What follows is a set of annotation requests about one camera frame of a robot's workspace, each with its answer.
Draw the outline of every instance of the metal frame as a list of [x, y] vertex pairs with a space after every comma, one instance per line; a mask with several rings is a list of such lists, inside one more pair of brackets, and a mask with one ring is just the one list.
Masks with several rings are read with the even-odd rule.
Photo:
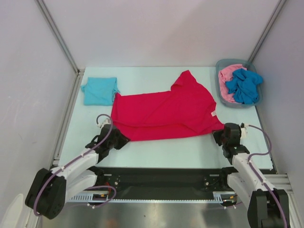
[[[264, 122], [262, 121], [262, 118], [261, 118], [261, 115], [260, 115], [260, 113], [259, 113], [259, 110], [258, 110], [258, 107], [257, 106], [255, 106], [255, 108], [256, 108], [256, 113], [257, 113], [257, 118], [258, 118], [258, 120], [259, 120], [259, 122], [260, 122], [260, 125], [261, 125], [261, 128], [265, 131], [265, 132], [267, 132], [267, 130], [265, 129], [265, 125], [264, 125]], [[266, 142], [266, 146], [267, 146], [267, 149], [269, 150], [269, 142], [268, 142], [268, 140], [267, 140], [267, 138], [266, 138], [266, 136], [263, 134], [263, 136], [264, 136], [264, 140], [265, 140], [265, 142]], [[278, 172], [278, 170], [277, 170], [277, 168], [276, 168], [276, 163], [275, 163], [275, 161], [274, 161], [274, 157], [273, 157], [273, 155], [272, 155], [272, 152], [270, 153], [270, 160], [271, 160], [271, 162], [272, 162], [272, 166], [274, 167], [274, 170], [276, 171], [276, 173]]]
[[80, 89], [80, 84], [81, 84], [81, 80], [82, 80], [82, 77], [84, 75], [84, 72], [85, 72], [84, 70], [80, 70], [79, 73], [77, 74], [77, 76], [75, 78], [75, 81], [74, 81], [74, 84], [73, 84], [73, 87], [72, 87], [71, 94], [69, 96], [69, 100], [68, 100], [68, 103], [67, 103], [67, 106], [66, 106], [65, 115], [64, 115], [64, 118], [62, 120], [62, 124], [61, 124], [60, 130], [59, 130], [59, 134], [58, 134], [58, 137], [57, 137], [57, 142], [56, 142], [55, 149], [54, 149], [53, 165], [55, 165], [55, 166], [58, 164], [59, 159], [60, 159], [61, 150], [62, 150], [62, 147], [63, 147], [64, 140], [66, 138], [67, 129], [68, 129], [71, 117], [72, 117], [73, 109], [74, 109], [74, 106], [75, 106], [77, 94], [78, 94], [78, 91]]
[[267, 25], [264, 29], [264, 31], [262, 32], [255, 48], [253, 49], [253, 51], [250, 54], [250, 57], [248, 59], [249, 62], [253, 62], [259, 52], [259, 50], [261, 49], [264, 41], [266, 40], [269, 32], [271, 31], [273, 25], [276, 23], [278, 16], [280, 15], [280, 13], [282, 12], [284, 6], [286, 5], [286, 3], [288, 2], [288, 0], [280, 0], [278, 2], [278, 4], [275, 7], [274, 12], [272, 13], [269, 21], [267, 22]]
[[43, 17], [45, 18], [47, 24], [49, 25], [49, 28], [51, 29], [56, 40], [58, 41], [58, 44], [59, 44], [60, 48], [62, 49], [63, 53], [65, 54], [67, 60], [69, 61], [72, 69], [74, 70], [74, 72], [76, 74], [78, 74], [79, 70], [76, 65], [76, 62], [75, 62], [73, 56], [71, 55], [69, 48], [67, 47], [67, 44], [65, 43], [61, 33], [59, 32], [59, 29], [58, 29], [56, 23], [54, 22], [54, 19], [51, 15], [50, 11], [48, 10], [45, 2], [43, 0], [35, 0], [35, 2], [37, 3], [38, 8], [40, 9]]
[[[225, 184], [222, 169], [159, 169], [159, 168], [98, 168], [104, 173], [105, 181], [117, 189], [114, 201], [119, 202], [200, 202], [223, 203], [223, 199], [236, 202], [235, 192]], [[264, 174], [274, 174], [262, 170]], [[79, 202], [87, 195], [104, 190], [83, 191], [70, 202]]]
[[290, 185], [287, 174], [266, 175], [267, 179], [275, 185], [277, 189], [284, 189], [289, 198], [289, 215], [291, 228], [303, 228], [303, 218], [298, 213], [299, 208], [296, 204], [295, 195]]
[[[103, 203], [105, 200], [94, 200], [93, 199], [94, 193], [90, 192], [82, 192], [71, 198], [67, 203]], [[212, 199], [199, 199], [199, 200], [179, 200], [179, 203], [216, 203], [220, 204], [223, 203], [221, 193], [214, 192], [213, 193], [213, 200]], [[177, 200], [139, 200], [139, 199], [113, 199], [113, 203], [176, 203]]]

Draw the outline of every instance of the metal floor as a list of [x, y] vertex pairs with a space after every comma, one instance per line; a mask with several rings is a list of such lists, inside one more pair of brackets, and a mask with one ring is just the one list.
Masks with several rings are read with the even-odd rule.
[[37, 228], [250, 228], [247, 210], [204, 203], [110, 203], [104, 208], [68, 205]]

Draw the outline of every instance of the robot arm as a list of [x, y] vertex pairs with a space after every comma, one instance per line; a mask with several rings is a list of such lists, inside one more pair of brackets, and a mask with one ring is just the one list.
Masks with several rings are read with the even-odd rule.
[[74, 195], [96, 184], [104, 185], [104, 175], [97, 173], [99, 170], [94, 169], [94, 166], [108, 156], [110, 149], [115, 148], [119, 150], [130, 140], [122, 135], [116, 127], [113, 127], [103, 143], [88, 154], [84, 155], [84, 153], [90, 148], [94, 148], [105, 138], [110, 130], [110, 126], [110, 124], [104, 125], [100, 135], [95, 136], [85, 146], [85, 149], [81, 153], [82, 158], [74, 159], [75, 161], [67, 168], [55, 167], [51, 170], [39, 170], [28, 192], [25, 204], [33, 209], [42, 186], [59, 170], [62, 171], [47, 185], [37, 204], [37, 212], [48, 219], [55, 218], [63, 209], [65, 202]]
[[[227, 123], [224, 129], [213, 133], [216, 143], [235, 169], [227, 169], [225, 179], [247, 208], [251, 228], [284, 228], [289, 224], [288, 195], [277, 190], [250, 159], [248, 149], [240, 144], [242, 130], [235, 123]], [[278, 199], [280, 206], [272, 195]]]

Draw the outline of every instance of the red t-shirt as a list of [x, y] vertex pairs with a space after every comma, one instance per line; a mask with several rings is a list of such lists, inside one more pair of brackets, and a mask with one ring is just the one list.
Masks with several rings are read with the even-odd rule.
[[185, 138], [224, 128], [215, 107], [209, 91], [185, 71], [170, 91], [116, 94], [111, 117], [131, 141]]

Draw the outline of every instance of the pink t-shirt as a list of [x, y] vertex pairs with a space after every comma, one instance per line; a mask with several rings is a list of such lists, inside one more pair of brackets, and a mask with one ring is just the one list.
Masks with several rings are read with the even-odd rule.
[[223, 129], [215, 107], [209, 91], [185, 71], [170, 91], [116, 94], [111, 117], [132, 141], [184, 138]]
[[233, 65], [230, 65], [224, 69], [222, 69], [219, 73], [218, 73], [218, 79], [219, 79], [219, 87], [220, 87], [220, 93], [222, 94], [222, 97], [228, 101], [228, 102], [232, 102], [232, 103], [236, 103], [236, 101], [234, 100], [233, 98], [233, 95], [234, 94], [229, 94], [228, 93], [228, 88], [226, 87], [226, 84], [225, 82], [227, 81], [231, 81], [232, 78], [233, 78], [233, 75], [232, 73], [235, 71], [235, 70], [238, 70], [238, 69], [245, 69], [247, 70], [246, 68], [243, 67], [242, 64], [233, 64]]

